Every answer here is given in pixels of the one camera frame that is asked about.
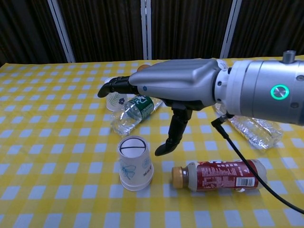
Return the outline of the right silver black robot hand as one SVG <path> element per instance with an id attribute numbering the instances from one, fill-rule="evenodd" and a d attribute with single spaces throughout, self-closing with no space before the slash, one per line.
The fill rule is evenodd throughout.
<path id="1" fill-rule="evenodd" d="M 176 149 L 193 111 L 215 104 L 214 86 L 221 68 L 215 59 L 176 59 L 146 67 L 130 76 L 119 76 L 105 83 L 99 98 L 109 93 L 146 95 L 161 99 L 171 107 L 173 116 L 168 139 L 159 146 L 156 156 Z"/>

